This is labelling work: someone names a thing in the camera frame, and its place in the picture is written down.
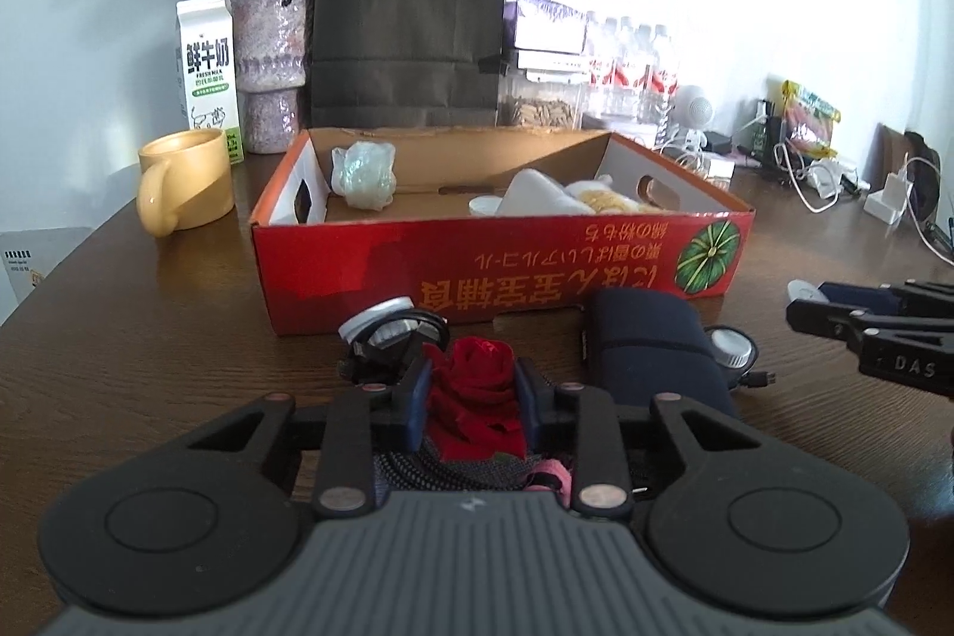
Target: purple speckled vase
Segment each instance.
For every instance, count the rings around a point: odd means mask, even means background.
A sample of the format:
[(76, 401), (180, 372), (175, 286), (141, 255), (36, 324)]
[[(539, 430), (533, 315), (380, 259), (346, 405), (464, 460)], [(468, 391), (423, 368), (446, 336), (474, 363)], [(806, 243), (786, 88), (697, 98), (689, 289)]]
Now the purple speckled vase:
[(256, 154), (288, 149), (302, 126), (313, 0), (232, 0), (242, 142)]

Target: yellow mug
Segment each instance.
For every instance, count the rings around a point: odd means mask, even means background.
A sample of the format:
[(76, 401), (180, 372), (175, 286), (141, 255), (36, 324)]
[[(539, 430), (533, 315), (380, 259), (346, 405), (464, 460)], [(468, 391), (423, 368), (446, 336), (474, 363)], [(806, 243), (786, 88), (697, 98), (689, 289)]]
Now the yellow mug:
[(219, 129), (183, 130), (140, 149), (135, 198), (142, 226), (161, 238), (221, 219), (235, 207), (232, 165)]

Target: red cardboard box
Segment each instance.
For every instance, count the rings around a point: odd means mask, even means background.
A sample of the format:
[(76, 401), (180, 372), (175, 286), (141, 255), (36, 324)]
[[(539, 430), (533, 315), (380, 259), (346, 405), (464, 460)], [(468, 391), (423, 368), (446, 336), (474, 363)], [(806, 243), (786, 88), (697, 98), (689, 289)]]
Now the red cardboard box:
[[(383, 212), (332, 194), (331, 149), (392, 142), (398, 189)], [(524, 167), (562, 184), (609, 174), (666, 212), (475, 218)], [(302, 131), (252, 212), (272, 327), (331, 333), (380, 301), (409, 296), (451, 323), (582, 303), (600, 287), (725, 293), (755, 212), (661, 155), (606, 131), (428, 128)]]

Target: paper bag handle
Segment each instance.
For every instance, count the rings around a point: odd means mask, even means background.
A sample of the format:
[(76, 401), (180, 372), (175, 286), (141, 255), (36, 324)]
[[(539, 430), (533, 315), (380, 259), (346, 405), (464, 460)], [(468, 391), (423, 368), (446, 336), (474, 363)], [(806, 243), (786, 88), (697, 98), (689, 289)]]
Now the paper bag handle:
[(171, 234), (178, 224), (178, 217), (162, 207), (162, 185), (168, 170), (168, 160), (159, 160), (146, 169), (140, 180), (140, 191), (135, 195), (135, 209), (140, 213), (142, 226), (156, 238)]

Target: red cloth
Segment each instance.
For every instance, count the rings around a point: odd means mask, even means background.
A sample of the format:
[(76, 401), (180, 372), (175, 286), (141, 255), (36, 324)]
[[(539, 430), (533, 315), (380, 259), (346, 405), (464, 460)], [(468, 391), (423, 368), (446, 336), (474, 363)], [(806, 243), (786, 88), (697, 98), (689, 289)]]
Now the red cloth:
[(428, 434), (441, 460), (477, 461), (496, 453), (526, 457), (520, 406), (507, 343), (462, 337), (450, 356), (425, 346), (433, 363)]

